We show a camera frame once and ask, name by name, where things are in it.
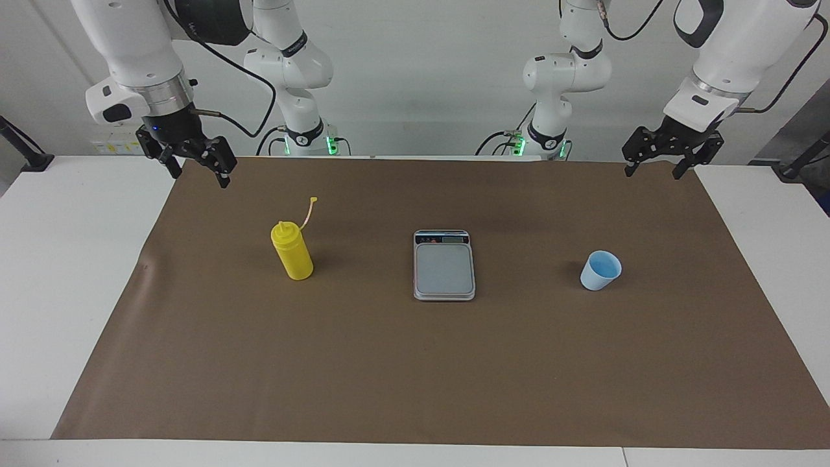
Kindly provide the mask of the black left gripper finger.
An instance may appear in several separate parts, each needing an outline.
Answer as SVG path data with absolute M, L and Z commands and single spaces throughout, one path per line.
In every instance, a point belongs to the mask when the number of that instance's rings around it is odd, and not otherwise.
M 683 175 L 693 167 L 698 165 L 709 165 L 723 144 L 724 139 L 720 133 L 713 133 L 696 150 L 693 150 L 693 148 L 690 147 L 684 147 L 681 153 L 683 157 L 672 170 L 674 180 L 682 178 Z
M 621 148 L 626 162 L 624 168 L 626 177 L 632 177 L 641 163 L 658 157 L 656 151 L 656 133 L 640 126 L 634 130 Z

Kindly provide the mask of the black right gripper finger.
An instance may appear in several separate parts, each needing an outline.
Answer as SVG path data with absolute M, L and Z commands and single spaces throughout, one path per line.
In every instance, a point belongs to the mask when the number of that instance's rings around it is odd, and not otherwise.
M 224 136 L 217 136 L 213 139 L 204 138 L 199 143 L 202 151 L 196 157 L 196 162 L 213 172 L 220 188 L 225 189 L 230 184 L 230 174 L 237 165 L 237 158 L 228 141 Z
M 172 178 L 178 178 L 181 175 L 182 168 L 174 155 L 174 146 L 158 142 L 145 126 L 141 126 L 136 130 L 136 139 L 146 158 L 157 160 L 166 168 Z

